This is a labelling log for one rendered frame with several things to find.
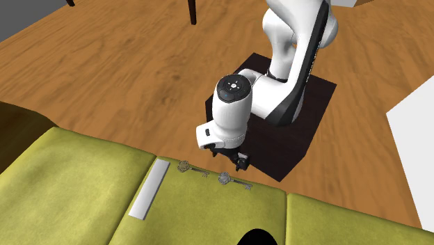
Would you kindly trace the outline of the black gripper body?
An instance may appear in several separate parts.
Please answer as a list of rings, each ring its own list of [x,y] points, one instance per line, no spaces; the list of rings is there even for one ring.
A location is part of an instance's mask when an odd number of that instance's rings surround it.
[[[231,161],[236,161],[238,158],[238,153],[240,152],[240,147],[236,148],[217,148],[214,143],[208,145],[208,149],[214,149],[218,154],[224,155]]]

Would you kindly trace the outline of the ornate silver key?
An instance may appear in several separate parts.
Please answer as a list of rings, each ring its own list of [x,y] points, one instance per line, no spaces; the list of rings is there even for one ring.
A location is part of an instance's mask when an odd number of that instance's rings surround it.
[[[180,161],[180,162],[178,163],[178,165],[177,165],[177,170],[178,170],[180,173],[185,173],[186,171],[195,171],[195,172],[199,172],[199,173],[202,174],[203,177],[208,177],[208,175],[209,175],[209,172],[204,171],[204,170],[201,170],[201,169],[196,168],[196,167],[193,167],[193,166],[190,165],[189,162],[186,161],[186,160]]]
[[[245,187],[247,190],[251,190],[252,185],[248,184],[247,182],[242,182],[240,180],[235,180],[234,178],[230,177],[230,174],[228,172],[222,172],[218,175],[218,181],[222,185],[229,184],[230,182],[241,184]]]

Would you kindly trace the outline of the dark robot stand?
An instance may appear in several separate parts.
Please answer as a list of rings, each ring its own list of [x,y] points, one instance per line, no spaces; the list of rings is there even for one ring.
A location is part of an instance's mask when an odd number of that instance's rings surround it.
[[[251,166],[282,181],[307,154],[336,86],[309,76],[300,113],[287,126],[273,126],[252,113],[246,138],[236,151],[248,155]]]

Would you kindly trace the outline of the white flat remote control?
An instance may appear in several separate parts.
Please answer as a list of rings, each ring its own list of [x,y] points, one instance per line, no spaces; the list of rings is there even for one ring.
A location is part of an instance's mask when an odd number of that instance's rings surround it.
[[[129,216],[144,220],[169,169],[170,162],[156,159],[129,211]]]

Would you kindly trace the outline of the black round object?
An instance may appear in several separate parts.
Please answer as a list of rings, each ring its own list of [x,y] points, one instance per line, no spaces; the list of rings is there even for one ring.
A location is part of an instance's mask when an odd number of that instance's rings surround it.
[[[236,245],[278,245],[278,243],[266,230],[255,228],[242,236]]]

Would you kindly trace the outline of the dark wooden furniture legs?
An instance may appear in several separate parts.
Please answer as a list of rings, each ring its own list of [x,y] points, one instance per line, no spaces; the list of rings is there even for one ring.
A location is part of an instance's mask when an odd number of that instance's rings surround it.
[[[65,0],[67,5],[70,7],[75,6],[74,0]],[[192,25],[197,24],[197,13],[196,13],[196,0],[187,0],[188,1],[188,11],[189,17]]]

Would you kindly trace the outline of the olive green sofa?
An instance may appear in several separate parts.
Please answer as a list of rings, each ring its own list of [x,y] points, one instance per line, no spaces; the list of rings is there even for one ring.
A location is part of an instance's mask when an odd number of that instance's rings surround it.
[[[170,162],[144,220],[129,211],[156,159]],[[434,245],[434,233],[55,125],[0,102],[0,245]]]

